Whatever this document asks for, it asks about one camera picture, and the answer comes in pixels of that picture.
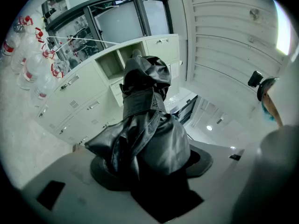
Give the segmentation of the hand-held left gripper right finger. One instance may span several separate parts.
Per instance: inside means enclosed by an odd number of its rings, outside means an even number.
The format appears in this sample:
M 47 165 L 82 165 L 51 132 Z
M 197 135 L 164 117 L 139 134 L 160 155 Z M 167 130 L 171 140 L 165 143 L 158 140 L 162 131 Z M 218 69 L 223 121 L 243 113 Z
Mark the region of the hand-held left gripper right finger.
M 212 156 L 195 146 L 190 145 L 191 155 L 186 163 L 186 176 L 196 178 L 202 176 L 213 164 Z

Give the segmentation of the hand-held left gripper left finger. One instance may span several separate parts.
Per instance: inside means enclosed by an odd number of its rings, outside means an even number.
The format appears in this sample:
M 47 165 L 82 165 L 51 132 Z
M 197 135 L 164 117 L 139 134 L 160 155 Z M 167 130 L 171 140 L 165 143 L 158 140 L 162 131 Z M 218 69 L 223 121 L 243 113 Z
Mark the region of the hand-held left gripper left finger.
M 96 156 L 90 165 L 90 173 L 102 187 L 111 191 L 129 191 L 139 181 L 139 164 L 137 158 L 132 161 L 106 161 Z

